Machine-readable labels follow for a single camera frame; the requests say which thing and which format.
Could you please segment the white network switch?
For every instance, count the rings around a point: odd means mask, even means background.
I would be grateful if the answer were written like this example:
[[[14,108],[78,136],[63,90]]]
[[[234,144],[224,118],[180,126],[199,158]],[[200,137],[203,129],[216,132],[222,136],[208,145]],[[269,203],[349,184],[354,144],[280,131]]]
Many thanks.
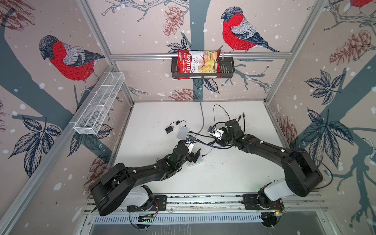
[[[186,140],[187,136],[189,135],[190,129],[184,126],[180,126],[178,129],[178,133],[176,135],[176,138],[178,140]]]
[[[190,160],[187,160],[187,167],[193,167],[199,164],[202,164],[204,162],[203,157],[201,153],[191,153],[190,154]]]

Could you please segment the black power adapter with cord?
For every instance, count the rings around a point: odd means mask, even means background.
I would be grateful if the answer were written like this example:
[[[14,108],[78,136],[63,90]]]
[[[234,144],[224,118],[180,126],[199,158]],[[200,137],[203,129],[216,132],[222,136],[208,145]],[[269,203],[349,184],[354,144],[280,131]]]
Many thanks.
[[[179,125],[181,122],[184,122],[184,123],[185,123],[184,127],[187,126],[187,122],[186,122],[185,120],[177,120],[177,121],[174,121],[174,122],[172,122],[171,124],[169,124],[169,125],[165,128],[165,132],[166,132],[167,134],[171,133],[171,132],[173,131],[173,126],[172,126],[172,125],[175,124],[175,125],[177,126],[177,125]]]

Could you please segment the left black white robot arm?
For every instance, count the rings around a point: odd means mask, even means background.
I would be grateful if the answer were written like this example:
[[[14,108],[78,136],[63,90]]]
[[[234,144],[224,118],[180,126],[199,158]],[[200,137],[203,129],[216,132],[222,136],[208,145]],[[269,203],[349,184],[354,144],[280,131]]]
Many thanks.
[[[114,212],[134,187],[169,179],[179,172],[185,162],[195,163],[200,156],[201,149],[191,152],[185,141],[179,141],[171,154],[159,159],[155,164],[141,167],[116,164],[91,186],[91,194],[99,215],[107,216]]]

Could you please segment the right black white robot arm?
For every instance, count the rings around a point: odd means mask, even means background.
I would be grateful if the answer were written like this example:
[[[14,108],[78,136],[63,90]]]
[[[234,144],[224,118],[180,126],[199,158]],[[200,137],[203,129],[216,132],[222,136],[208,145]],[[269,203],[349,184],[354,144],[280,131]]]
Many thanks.
[[[245,153],[263,157],[283,169],[284,179],[265,185],[258,191],[258,203],[264,208],[271,207],[286,196],[306,197],[323,181],[322,173],[308,152],[279,147],[245,134],[234,119],[225,122],[224,127],[214,129],[212,135],[222,147],[232,145]]]

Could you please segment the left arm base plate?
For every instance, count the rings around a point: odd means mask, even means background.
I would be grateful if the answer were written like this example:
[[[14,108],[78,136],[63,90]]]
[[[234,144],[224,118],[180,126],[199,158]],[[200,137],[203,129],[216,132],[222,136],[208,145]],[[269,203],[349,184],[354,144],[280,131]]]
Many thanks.
[[[148,199],[141,206],[128,206],[128,212],[163,212],[166,210],[167,196],[157,195],[152,199]]]

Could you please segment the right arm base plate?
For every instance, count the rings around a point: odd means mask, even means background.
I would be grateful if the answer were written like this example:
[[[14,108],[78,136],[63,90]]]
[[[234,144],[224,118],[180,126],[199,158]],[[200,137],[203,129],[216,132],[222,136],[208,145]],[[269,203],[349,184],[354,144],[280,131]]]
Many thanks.
[[[259,194],[244,194],[240,201],[245,205],[245,209],[249,211],[255,210],[284,210],[284,204],[281,199],[276,201],[269,200],[266,196]]]

